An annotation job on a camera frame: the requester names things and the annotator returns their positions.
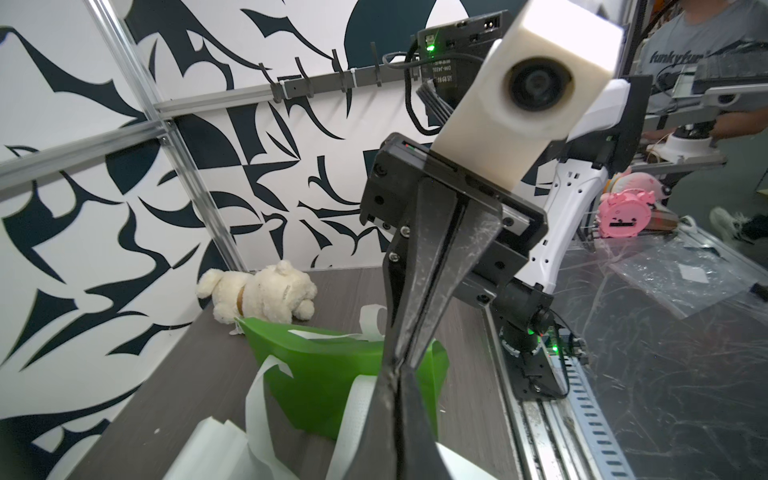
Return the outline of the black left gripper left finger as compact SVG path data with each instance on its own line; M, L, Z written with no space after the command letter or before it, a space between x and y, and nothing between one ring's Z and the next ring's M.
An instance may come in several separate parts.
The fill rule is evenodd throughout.
M345 479L397 477L396 390L396 376L385 368L377 377L360 442Z

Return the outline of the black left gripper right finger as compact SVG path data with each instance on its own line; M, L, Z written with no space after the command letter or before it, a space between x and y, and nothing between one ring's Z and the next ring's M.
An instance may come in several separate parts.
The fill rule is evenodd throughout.
M415 371L404 367L398 387L398 478L449 479L431 430Z

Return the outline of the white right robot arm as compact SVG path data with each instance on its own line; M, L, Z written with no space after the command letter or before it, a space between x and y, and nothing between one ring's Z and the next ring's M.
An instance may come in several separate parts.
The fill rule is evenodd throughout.
M611 82L576 137L545 150L555 162L546 203L506 193L401 134L377 153L361 218L393 232L384 261L388 338L418 363L452 298L492 312L500 364L517 400L560 399L577 351L552 311L557 274L583 215L638 144L648 76Z

